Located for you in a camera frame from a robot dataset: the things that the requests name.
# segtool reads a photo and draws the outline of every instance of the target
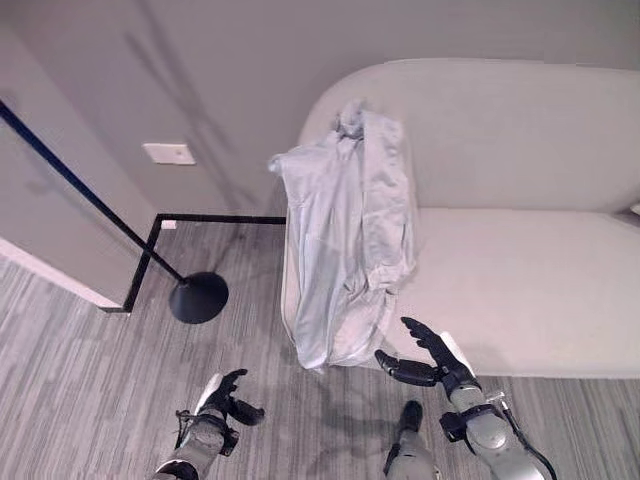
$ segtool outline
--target light switch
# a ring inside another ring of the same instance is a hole
[[[172,165],[195,165],[189,148],[184,143],[143,143],[155,163]]]

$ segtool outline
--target floor lamp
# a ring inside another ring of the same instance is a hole
[[[2,100],[0,100],[0,113],[2,119],[56,172],[178,282],[169,296],[169,307],[178,320],[191,324],[204,323],[220,313],[229,299],[227,283],[220,275],[214,272],[198,272],[187,277],[180,275],[100,200]]]

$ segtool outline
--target wall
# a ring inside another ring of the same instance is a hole
[[[3,101],[146,238],[155,210],[19,39],[1,24],[0,59]],[[0,253],[26,261],[27,267],[98,305],[122,305],[139,249],[4,122],[0,159],[0,237],[10,242],[0,242]]]
[[[158,211],[281,214],[266,162],[320,94],[399,58],[640,69],[637,0],[20,0],[33,54]],[[186,140],[196,167],[145,141]]]

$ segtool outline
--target wall plate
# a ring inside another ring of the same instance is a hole
[[[175,230],[178,228],[178,222],[175,220],[163,220],[160,223],[160,228],[162,230]]]
[[[184,143],[143,143],[154,163],[162,165],[195,165],[189,147]]]

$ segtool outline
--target striped carpet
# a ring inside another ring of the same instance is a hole
[[[438,419],[440,389],[376,370],[302,370],[279,318],[284,227],[181,224],[158,250],[184,273],[216,268],[231,298],[217,321],[189,326],[167,308],[172,281],[153,266],[131,315],[106,314],[0,261],[0,479],[144,478],[175,441],[213,372],[249,369],[238,396],[266,421],[209,478],[380,479],[404,402],[445,479],[488,479]],[[563,480],[640,479],[640,381],[484,378],[505,389],[534,445]]]

